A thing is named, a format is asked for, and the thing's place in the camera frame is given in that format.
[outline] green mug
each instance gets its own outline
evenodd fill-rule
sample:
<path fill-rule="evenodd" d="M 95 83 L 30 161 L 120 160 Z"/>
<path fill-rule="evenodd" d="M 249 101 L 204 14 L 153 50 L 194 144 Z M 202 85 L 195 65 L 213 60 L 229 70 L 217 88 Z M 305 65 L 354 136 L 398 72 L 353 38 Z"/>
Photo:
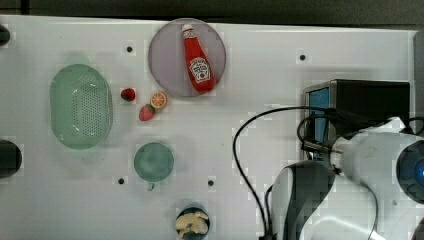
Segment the green mug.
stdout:
<path fill-rule="evenodd" d="M 152 191 L 156 182 L 171 174 L 174 157 L 165 145 L 158 142 L 148 143 L 135 154 L 134 168 L 142 179 L 149 182 L 148 190 Z"/>

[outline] white table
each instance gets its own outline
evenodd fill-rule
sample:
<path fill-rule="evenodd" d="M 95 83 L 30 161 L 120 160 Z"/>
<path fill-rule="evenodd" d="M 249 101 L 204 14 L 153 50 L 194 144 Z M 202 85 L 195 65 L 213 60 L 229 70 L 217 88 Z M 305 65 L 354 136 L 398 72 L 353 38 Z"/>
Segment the white table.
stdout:
<path fill-rule="evenodd" d="M 0 137 L 24 153 L 22 169 L 0 184 L 2 239 L 176 239 L 175 217 L 192 202 L 212 218 L 209 240 L 257 239 L 259 211 L 231 151 L 243 121 L 301 105 L 305 87 L 336 78 L 413 84 L 413 31 L 211 24 L 227 48 L 221 83 L 209 96 L 170 96 L 164 112 L 141 123 L 138 111 L 160 89 L 147 50 L 166 22 L 0 16 L 0 23 L 13 33 L 0 49 Z M 87 61 L 111 87 L 114 123 L 97 147 L 73 151 L 52 133 L 49 87 L 61 68 Z M 121 104 L 126 87 L 137 89 L 136 104 Z M 299 112 L 275 114 L 241 137 L 242 165 L 261 196 L 300 158 L 299 121 Z M 132 161 L 155 140 L 171 146 L 176 165 L 148 192 Z"/>

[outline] green colander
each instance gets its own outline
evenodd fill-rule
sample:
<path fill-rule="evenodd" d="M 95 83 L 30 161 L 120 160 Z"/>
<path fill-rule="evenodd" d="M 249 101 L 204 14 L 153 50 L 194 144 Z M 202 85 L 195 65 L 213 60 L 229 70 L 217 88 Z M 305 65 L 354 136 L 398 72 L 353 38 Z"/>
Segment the green colander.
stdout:
<path fill-rule="evenodd" d="M 95 69 L 75 64 L 62 69 L 50 85 L 52 129 L 72 149 L 101 142 L 112 126 L 112 96 Z"/>

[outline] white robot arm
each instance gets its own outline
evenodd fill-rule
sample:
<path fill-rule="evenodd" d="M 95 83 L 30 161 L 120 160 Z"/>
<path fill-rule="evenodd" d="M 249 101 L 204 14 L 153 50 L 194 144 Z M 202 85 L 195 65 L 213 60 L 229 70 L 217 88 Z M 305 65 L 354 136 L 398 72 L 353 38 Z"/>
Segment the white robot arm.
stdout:
<path fill-rule="evenodd" d="M 341 175 L 313 161 L 283 169 L 272 190 L 277 239 L 420 239 L 424 139 L 399 133 L 399 121 L 339 139 L 331 161 Z"/>

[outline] orange slice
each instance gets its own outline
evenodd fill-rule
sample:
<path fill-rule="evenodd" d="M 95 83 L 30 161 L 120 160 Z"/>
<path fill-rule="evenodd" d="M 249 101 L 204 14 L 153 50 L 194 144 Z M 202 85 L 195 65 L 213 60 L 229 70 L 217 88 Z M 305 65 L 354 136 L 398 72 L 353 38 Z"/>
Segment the orange slice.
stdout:
<path fill-rule="evenodd" d="M 152 98 L 150 99 L 150 104 L 156 109 L 165 107 L 167 102 L 168 98 L 163 92 L 153 94 Z"/>

